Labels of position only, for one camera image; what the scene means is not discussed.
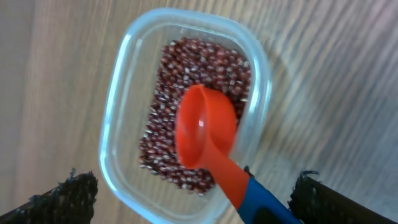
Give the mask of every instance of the wooden table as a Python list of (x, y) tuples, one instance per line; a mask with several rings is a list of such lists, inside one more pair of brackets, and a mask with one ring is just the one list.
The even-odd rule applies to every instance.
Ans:
[[(0, 213), (93, 170), (93, 223), (145, 223), (98, 164), (104, 102), (128, 25), (157, 7), (230, 17), (269, 56), (273, 92), (255, 163), (286, 202), (299, 172), (398, 221), (398, 1), (0, 1)], [(221, 223), (239, 223), (230, 208)]]

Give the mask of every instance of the blue handle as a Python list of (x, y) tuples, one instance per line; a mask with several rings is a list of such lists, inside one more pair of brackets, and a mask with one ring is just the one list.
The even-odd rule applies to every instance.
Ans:
[(250, 178), (243, 202), (237, 209), (239, 216), (246, 224), (254, 223), (258, 212), (264, 209), (271, 212), (282, 223), (302, 223), (269, 190), (254, 178)]

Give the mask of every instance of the spoon handle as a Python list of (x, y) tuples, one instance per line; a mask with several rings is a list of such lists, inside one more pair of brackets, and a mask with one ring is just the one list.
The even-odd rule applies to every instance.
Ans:
[(300, 223), (267, 189), (206, 140), (206, 168), (245, 223)]
[(248, 187), (249, 174), (222, 154), (210, 138), (207, 138), (205, 144), (202, 156), (206, 157), (203, 160), (206, 163), (206, 169), (210, 171), (235, 209), (238, 209), (243, 202)]

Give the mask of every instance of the red bean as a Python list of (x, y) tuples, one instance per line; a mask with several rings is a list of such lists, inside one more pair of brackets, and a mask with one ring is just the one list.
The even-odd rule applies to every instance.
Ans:
[(180, 98), (189, 86), (198, 83), (222, 91), (233, 103), (239, 124), (249, 93), (250, 64), (235, 49), (186, 37), (172, 40), (161, 52), (147, 129), (139, 141), (139, 167), (189, 194), (203, 196), (215, 186), (213, 177), (205, 169), (186, 169), (178, 163), (175, 151)]

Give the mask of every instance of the clear plastic container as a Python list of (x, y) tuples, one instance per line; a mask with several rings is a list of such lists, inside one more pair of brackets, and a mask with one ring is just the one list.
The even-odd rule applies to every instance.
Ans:
[(190, 195), (139, 168), (138, 144), (145, 131), (160, 48), (183, 36), (238, 49), (250, 62), (251, 90), (230, 155), (241, 167), (254, 162), (271, 95), (263, 48), (237, 22), (200, 12), (155, 9), (131, 24), (121, 41), (109, 86), (99, 163), (114, 194), (152, 223), (209, 223), (229, 205), (219, 187), (204, 197)]

